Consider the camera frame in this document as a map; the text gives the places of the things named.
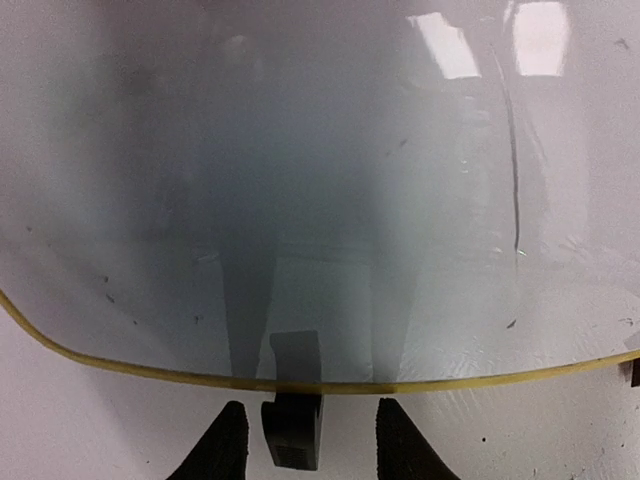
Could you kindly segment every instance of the black mounting bracket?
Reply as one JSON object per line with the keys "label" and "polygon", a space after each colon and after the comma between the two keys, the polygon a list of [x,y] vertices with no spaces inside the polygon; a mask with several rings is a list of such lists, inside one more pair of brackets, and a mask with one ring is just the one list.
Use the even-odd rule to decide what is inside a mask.
{"label": "black mounting bracket", "polygon": [[[276,333],[270,338],[282,381],[320,382],[320,345],[316,331]],[[276,393],[262,404],[262,428],[278,467],[317,470],[322,395]]]}

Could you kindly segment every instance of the scratch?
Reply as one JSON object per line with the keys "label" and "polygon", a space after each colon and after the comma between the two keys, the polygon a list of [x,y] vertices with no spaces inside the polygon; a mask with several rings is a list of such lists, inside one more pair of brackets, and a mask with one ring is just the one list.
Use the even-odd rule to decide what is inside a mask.
{"label": "scratch", "polygon": [[504,103],[507,109],[507,123],[509,124],[509,141],[511,143],[511,170],[513,174],[513,217],[516,228],[516,233],[513,239],[513,251],[515,254],[516,271],[518,269],[518,251],[520,250],[520,177],[518,174],[518,149],[516,144],[516,128],[513,115],[513,102],[511,101],[511,95],[507,87],[507,81],[504,75],[504,69],[500,64],[498,55],[496,54],[493,45],[491,45],[491,53],[493,59],[496,62],[498,68],[498,74],[500,76],[500,83],[502,85],[502,96],[504,97]]}
{"label": "scratch", "polygon": [[629,44],[627,43],[627,41],[624,38],[619,38],[618,40],[613,42],[613,44],[617,45],[619,47],[622,47],[627,51],[629,50]]}

